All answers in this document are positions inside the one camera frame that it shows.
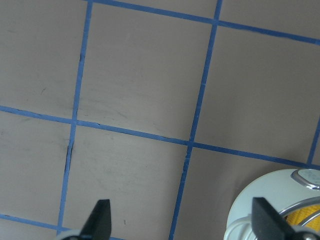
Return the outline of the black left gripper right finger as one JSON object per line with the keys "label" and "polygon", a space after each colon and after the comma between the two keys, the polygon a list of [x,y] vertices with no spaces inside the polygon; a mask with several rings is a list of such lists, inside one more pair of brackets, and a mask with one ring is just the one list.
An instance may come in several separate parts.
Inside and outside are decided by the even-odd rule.
{"label": "black left gripper right finger", "polygon": [[252,199],[251,228],[258,240],[300,239],[300,234],[263,197]]}

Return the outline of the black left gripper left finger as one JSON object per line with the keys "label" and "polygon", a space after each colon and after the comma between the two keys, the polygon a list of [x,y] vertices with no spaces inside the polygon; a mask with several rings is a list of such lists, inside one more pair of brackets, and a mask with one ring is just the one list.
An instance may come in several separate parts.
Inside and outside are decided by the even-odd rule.
{"label": "black left gripper left finger", "polygon": [[111,204],[109,199],[100,199],[95,204],[84,226],[80,240],[109,240],[111,237]]}

